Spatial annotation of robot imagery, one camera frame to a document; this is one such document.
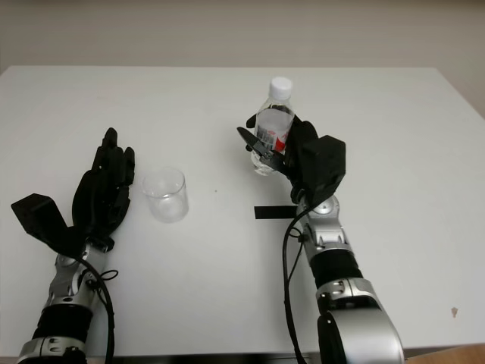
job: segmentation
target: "white wall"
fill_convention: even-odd
[[[428,66],[485,115],[485,2],[0,0],[11,64]]]

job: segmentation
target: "black strip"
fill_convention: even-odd
[[[348,250],[333,249],[314,256],[310,261],[317,288],[340,278],[362,278],[354,255]]]
[[[256,220],[269,218],[295,218],[296,206],[255,206]]]
[[[47,336],[64,336],[86,342],[92,313],[78,305],[54,305],[46,307],[32,339]]]

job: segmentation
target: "robotic arm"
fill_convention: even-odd
[[[67,227],[50,197],[32,194],[12,205],[24,230],[59,254],[47,303],[18,362],[86,363],[84,344],[98,295],[108,311],[106,362],[111,362],[114,313],[103,281],[113,276],[104,278],[99,272],[105,267],[106,253],[114,246],[110,235],[130,205],[128,193],[134,171],[134,151],[118,147],[117,132],[110,128],[74,195],[72,227]]]
[[[254,127],[255,116],[247,127]],[[256,136],[239,127],[247,149],[285,174],[298,205],[283,242],[285,309],[289,335],[299,364],[299,351],[289,302],[286,245],[293,226],[302,232],[308,263],[317,286],[318,341],[325,364],[404,363],[402,345],[370,281],[363,278],[339,222],[340,205],[333,195],[346,172],[346,145],[331,136],[318,138],[313,125],[295,116],[285,155],[267,150]]]

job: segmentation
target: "red label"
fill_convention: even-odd
[[[280,138],[276,138],[276,146],[274,146],[274,150],[282,152],[283,149],[285,149],[285,143],[283,143]]]

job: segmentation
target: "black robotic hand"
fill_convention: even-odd
[[[114,245],[110,234],[121,224],[130,205],[129,185],[134,174],[135,152],[117,146],[117,132],[110,127],[74,195],[72,227],[67,227],[48,196],[33,193],[14,203],[12,209],[28,234],[57,253],[79,257],[87,238],[99,249],[109,251]]]

